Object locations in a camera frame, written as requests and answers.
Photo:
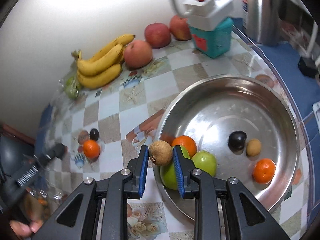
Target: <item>white wall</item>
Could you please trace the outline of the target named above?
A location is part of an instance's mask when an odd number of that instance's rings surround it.
[[[145,26],[173,15],[169,0],[19,0],[0,29],[0,121],[34,137],[71,51],[87,58],[122,33],[143,39]]]

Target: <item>kiwi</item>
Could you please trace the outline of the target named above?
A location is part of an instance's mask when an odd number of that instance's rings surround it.
[[[168,165],[173,157],[171,145],[165,141],[153,142],[149,147],[149,157],[154,165]]]
[[[251,139],[247,144],[247,155],[257,156],[261,152],[261,142],[258,139]]]

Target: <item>printed flower pattern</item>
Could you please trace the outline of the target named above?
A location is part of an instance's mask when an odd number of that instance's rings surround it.
[[[132,216],[128,217],[128,239],[153,240],[166,232],[166,226],[158,220],[158,215],[149,215],[150,206],[144,212],[133,209]]]

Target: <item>teal container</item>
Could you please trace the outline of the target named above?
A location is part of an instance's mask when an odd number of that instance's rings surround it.
[[[189,25],[195,48],[211,58],[229,51],[233,21],[224,19],[213,31],[207,32]]]

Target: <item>stainless steel kettle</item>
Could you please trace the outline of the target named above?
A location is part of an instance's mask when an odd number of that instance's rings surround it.
[[[244,33],[259,43],[276,45],[285,12],[286,0],[243,0]]]

